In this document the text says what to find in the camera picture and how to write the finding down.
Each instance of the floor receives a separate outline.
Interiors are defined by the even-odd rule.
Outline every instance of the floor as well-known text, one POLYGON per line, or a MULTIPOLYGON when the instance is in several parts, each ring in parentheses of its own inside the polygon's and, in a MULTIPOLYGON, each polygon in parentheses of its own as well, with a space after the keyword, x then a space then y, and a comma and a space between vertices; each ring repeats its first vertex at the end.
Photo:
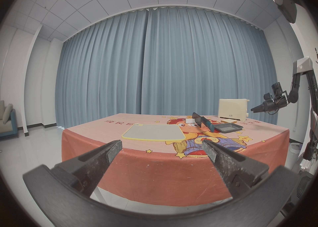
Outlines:
MULTIPOLYGON (((50 127, 44 129, 42 126, 29 129, 30 136, 25 137, 23 132, 19 133, 19 138, 0 141, 0 169, 23 208, 33 217, 33 219, 43 227, 53 227, 54 225, 39 209, 29 191, 27 190, 22 174, 44 164, 52 168, 61 159, 61 136, 62 128, 50 127)), ((170 207, 144 204, 136 201, 129 201, 126 198, 111 194, 98 188, 92 199, 112 207, 149 214, 175 214, 196 211, 212 207, 224 201, 217 201, 210 204, 190 206, 190 207, 170 207)), ((268 225, 275 227, 284 217, 281 213, 268 225)))

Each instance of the knife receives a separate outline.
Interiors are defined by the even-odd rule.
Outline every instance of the knife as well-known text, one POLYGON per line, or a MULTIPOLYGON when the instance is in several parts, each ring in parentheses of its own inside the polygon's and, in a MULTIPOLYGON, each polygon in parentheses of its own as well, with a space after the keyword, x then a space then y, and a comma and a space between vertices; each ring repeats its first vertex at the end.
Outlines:
POLYGON ((202 123, 204 123, 204 125, 208 127, 211 132, 214 132, 214 125, 205 117, 199 116, 196 112, 193 112, 192 118, 200 128, 202 123))

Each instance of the cartoon print tablecloth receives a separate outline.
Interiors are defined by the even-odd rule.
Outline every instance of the cartoon print tablecloth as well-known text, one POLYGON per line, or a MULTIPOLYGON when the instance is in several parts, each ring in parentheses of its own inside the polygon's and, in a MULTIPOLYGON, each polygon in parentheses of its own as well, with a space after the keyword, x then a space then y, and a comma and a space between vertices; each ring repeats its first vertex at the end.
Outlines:
MULTIPOLYGON (((205 116, 212 123, 221 118, 205 116)), ((123 150, 116 156, 98 186, 113 194, 142 203, 167 206, 192 206, 230 197, 225 184, 202 150, 209 139, 269 165, 271 173, 284 165, 288 152, 289 130, 247 119, 238 121, 244 128, 231 133, 210 132, 202 124, 186 124, 186 116, 117 114, 62 133, 62 161, 121 139, 123 150), (134 123, 178 124, 185 141, 138 141, 121 135, 134 123)))

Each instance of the white cutting board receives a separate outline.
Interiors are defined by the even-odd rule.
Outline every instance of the white cutting board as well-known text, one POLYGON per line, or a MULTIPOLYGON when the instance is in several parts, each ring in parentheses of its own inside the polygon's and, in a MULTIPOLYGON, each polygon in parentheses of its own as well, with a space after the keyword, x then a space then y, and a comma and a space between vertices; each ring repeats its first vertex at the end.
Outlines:
POLYGON ((125 139, 147 141, 183 141, 185 135, 179 125, 134 124, 122 136, 125 139))

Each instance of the gray tray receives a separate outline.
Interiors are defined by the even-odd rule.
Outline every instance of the gray tray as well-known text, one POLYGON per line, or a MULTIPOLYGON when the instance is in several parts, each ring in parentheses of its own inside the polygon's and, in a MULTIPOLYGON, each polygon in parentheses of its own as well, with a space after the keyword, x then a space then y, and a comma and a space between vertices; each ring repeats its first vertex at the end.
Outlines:
POLYGON ((243 126, 233 124, 233 123, 226 123, 226 124, 219 124, 219 125, 214 125, 214 128, 221 133, 229 133, 229 132, 234 132, 243 129, 243 126))

